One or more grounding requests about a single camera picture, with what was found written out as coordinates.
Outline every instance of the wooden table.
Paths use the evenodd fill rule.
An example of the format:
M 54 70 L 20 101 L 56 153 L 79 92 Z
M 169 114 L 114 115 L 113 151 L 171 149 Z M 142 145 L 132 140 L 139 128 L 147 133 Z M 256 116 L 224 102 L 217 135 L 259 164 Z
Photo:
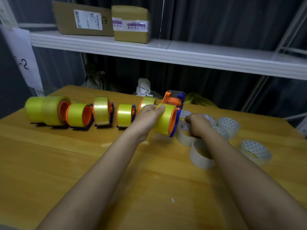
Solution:
M 76 86 L 52 95 L 85 103 L 107 95 L 115 108 L 142 99 Z M 285 120 L 192 104 L 183 109 L 236 119 L 242 128 L 231 144 L 251 139 L 265 145 L 273 158 L 263 169 L 307 207 L 307 141 Z M 24 109 L 0 120 L 0 224 L 34 229 L 122 134 L 116 124 L 89 131 L 37 127 Z M 217 168 L 197 168 L 189 147 L 156 133 L 137 148 L 99 227 L 246 229 Z

